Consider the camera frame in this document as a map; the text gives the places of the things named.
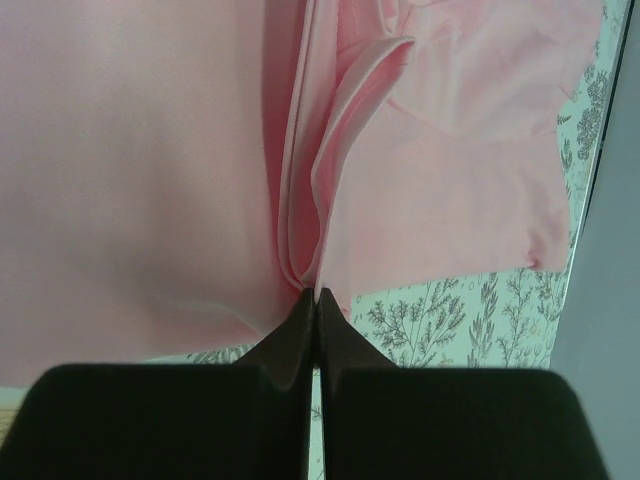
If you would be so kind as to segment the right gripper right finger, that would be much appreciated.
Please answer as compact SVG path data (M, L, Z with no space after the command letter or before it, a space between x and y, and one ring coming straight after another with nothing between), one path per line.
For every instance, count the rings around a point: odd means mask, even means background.
M548 370L403 368L317 303L329 479L604 479L576 393Z

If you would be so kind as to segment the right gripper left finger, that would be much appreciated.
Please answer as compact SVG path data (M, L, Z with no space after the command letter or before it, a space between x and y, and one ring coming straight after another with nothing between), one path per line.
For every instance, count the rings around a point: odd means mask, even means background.
M5 479L303 479L314 295L230 364L67 364L28 391Z

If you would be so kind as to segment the pink t shirt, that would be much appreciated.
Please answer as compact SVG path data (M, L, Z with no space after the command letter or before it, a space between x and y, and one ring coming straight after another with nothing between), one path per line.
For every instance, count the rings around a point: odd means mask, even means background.
M305 288L560 270L599 1L5 1L1 382L251 343Z

